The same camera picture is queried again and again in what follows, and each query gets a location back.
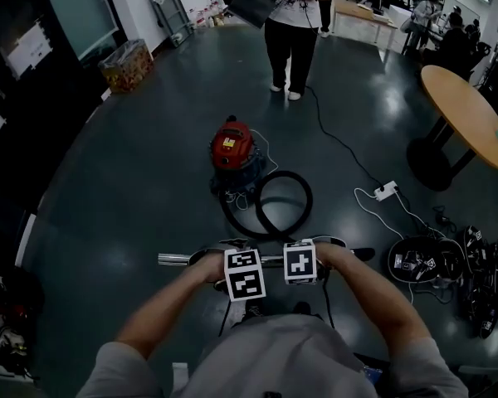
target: black bag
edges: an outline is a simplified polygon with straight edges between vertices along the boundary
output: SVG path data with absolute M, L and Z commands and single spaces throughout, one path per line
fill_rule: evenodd
M 232 0 L 228 11 L 260 29 L 275 10 L 277 0 Z

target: power strip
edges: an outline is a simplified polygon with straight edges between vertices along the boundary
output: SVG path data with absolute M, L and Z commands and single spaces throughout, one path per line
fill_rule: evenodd
M 384 199 L 387 199 L 388 197 L 394 195 L 397 191 L 397 183 L 396 182 L 389 182 L 383 187 L 383 192 L 381 188 L 376 189 L 374 191 L 374 195 L 376 196 L 377 201 L 383 201 Z

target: whiteboard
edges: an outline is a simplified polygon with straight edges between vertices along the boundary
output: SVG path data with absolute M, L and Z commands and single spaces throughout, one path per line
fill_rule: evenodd
M 442 14 L 447 15 L 447 20 L 448 16 L 454 9 L 454 6 L 459 6 L 461 8 L 461 17 L 463 18 L 464 27 L 472 24 L 475 19 L 477 19 L 478 21 L 480 20 L 480 15 L 478 15 L 476 12 L 473 12 L 463 3 L 458 2 L 457 0 L 445 0 L 445 5 L 442 7 Z

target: trash bin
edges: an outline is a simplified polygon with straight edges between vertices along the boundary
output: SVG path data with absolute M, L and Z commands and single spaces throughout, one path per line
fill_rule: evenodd
M 98 65 L 113 93 L 128 93 L 153 69 L 144 40 L 130 40 Z

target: dark floor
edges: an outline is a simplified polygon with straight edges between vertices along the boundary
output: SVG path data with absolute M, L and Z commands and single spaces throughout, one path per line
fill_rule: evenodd
M 408 167 L 409 141 L 425 135 L 437 118 L 415 70 L 398 54 L 384 66 L 376 47 L 331 37 L 317 43 L 309 84 L 320 98 L 326 128 L 354 147 L 375 177 L 396 181 L 425 221 L 434 222 L 433 206 L 445 205 L 459 226 L 479 226 L 485 238 L 495 240 L 498 171 L 475 158 L 449 190 L 432 192 Z M 204 243 L 238 236 L 208 190 L 208 142 L 229 114 L 263 133 L 281 168 L 310 183 L 314 209 L 295 237 L 325 233 L 350 247 L 373 247 L 377 257 L 370 264 L 381 269 L 398 237 L 361 211 L 353 195 L 355 187 L 372 192 L 376 185 L 348 151 L 320 132 L 310 94 L 289 104 L 268 91 L 270 82 L 260 32 L 210 30 L 162 54 L 133 94 L 111 97 L 85 126 L 46 194 L 27 249 L 27 268 L 46 291 L 33 371 L 49 396 L 73 396 L 98 347 L 180 272 L 158 267 L 159 252 L 191 253 Z M 447 145 L 450 159 L 464 151 L 457 138 Z M 276 190 L 295 194 L 286 184 Z M 364 205 L 403 234 L 414 233 L 396 199 Z M 281 204 L 266 211 L 282 226 L 292 216 Z M 242 218 L 255 225 L 251 211 Z M 264 244 L 263 250 L 280 252 L 277 244 Z M 291 308 L 306 300 L 326 318 L 320 285 L 285 286 L 281 271 L 270 270 L 266 288 L 275 306 Z M 382 338 L 337 274 L 329 291 L 345 341 L 355 352 L 387 358 Z M 449 364 L 498 366 L 498 325 L 486 341 L 469 338 L 454 306 L 429 295 L 415 302 Z M 154 355 L 153 367 L 167 392 L 171 363 L 195 366 L 205 344 L 217 336 L 226 306 L 227 296 L 205 288 Z

